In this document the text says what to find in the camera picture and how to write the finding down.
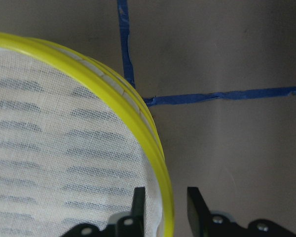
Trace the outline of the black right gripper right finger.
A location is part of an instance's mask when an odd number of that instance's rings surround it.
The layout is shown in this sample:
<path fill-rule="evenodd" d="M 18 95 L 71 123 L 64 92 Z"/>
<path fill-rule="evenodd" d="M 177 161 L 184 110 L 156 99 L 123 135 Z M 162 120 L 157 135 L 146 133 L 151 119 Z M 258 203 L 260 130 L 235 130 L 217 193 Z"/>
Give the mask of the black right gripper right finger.
<path fill-rule="evenodd" d="M 209 236 L 210 211 L 197 187 L 187 188 L 187 216 L 194 237 Z"/>

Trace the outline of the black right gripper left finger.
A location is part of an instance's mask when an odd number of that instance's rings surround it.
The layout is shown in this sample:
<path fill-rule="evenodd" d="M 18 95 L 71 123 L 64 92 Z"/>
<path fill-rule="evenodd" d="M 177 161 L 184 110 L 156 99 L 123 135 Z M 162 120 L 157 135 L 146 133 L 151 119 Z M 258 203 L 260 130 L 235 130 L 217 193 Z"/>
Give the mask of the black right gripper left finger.
<path fill-rule="evenodd" d="M 133 224 L 131 227 L 132 237 L 145 236 L 145 208 L 146 208 L 146 190 L 145 187 L 134 189 L 131 217 Z"/>

